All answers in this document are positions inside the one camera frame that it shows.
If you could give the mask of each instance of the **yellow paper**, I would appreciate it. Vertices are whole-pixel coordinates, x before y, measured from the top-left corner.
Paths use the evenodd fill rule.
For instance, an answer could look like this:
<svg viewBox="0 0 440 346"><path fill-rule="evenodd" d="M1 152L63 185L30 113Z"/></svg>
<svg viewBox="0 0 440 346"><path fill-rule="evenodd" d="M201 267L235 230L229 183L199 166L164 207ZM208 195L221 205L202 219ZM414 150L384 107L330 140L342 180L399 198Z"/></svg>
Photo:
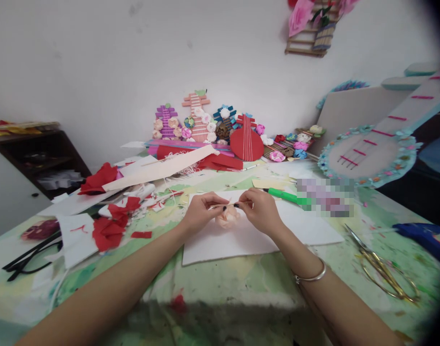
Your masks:
<svg viewBox="0 0 440 346"><path fill-rule="evenodd" d="M275 188L276 190L284 190L285 187L285 183L280 180L252 179L252 184L256 188Z"/></svg>

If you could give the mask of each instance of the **white wall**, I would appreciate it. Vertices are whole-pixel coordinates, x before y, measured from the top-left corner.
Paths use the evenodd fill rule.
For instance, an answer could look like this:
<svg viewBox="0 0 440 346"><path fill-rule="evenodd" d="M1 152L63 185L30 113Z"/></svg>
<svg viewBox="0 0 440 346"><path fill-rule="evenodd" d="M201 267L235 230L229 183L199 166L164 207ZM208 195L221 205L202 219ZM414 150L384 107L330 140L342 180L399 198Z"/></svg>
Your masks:
<svg viewBox="0 0 440 346"><path fill-rule="evenodd" d="M316 121L315 105L350 78L378 85L440 60L410 0L363 0L323 59L284 55L286 0L0 0L0 118L58 120L92 171L149 139L156 107L208 88L268 134Z"/></svg>

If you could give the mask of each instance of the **cabinet door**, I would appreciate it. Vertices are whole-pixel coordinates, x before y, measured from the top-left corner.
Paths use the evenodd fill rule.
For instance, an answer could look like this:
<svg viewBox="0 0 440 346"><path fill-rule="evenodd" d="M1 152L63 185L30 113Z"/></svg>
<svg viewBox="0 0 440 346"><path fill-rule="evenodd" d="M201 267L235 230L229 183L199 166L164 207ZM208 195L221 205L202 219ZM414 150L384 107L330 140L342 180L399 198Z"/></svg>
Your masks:
<svg viewBox="0 0 440 346"><path fill-rule="evenodd" d="M50 200L0 154L0 235L49 205Z"/></svg>

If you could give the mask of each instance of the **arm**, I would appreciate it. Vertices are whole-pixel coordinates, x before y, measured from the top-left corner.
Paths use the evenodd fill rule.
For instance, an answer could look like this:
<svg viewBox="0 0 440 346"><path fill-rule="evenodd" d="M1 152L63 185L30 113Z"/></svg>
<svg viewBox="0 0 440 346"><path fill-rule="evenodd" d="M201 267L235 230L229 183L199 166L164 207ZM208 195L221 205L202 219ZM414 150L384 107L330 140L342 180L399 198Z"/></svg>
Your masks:
<svg viewBox="0 0 440 346"><path fill-rule="evenodd" d="M283 224L271 195L250 189L239 199L239 207L259 231L275 242L295 274L312 278L321 273L321 260ZM300 288L335 345L402 345L380 317L329 268L318 281L301 281Z"/></svg>
<svg viewBox="0 0 440 346"><path fill-rule="evenodd" d="M95 344L140 300L180 247L223 212L223 208L209 210L214 204L228 204L228 201L213 192L195 196L179 225L77 290L18 345Z"/></svg>

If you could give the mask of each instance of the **hand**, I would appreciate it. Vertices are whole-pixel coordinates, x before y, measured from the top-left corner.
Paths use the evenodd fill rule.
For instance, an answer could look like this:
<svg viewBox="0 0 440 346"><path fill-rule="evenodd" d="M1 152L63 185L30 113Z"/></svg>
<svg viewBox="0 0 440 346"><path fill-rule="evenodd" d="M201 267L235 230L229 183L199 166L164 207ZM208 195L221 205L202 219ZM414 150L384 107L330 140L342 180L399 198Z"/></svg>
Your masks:
<svg viewBox="0 0 440 346"><path fill-rule="evenodd" d="M255 228L266 235L285 227L273 196L262 190L253 187L248 189L239 197L238 204Z"/></svg>
<svg viewBox="0 0 440 346"><path fill-rule="evenodd" d="M210 209L215 204L229 204L229 201L215 192L194 196L180 225L186 227L189 232L199 232L211 219L223 212L223 207Z"/></svg>

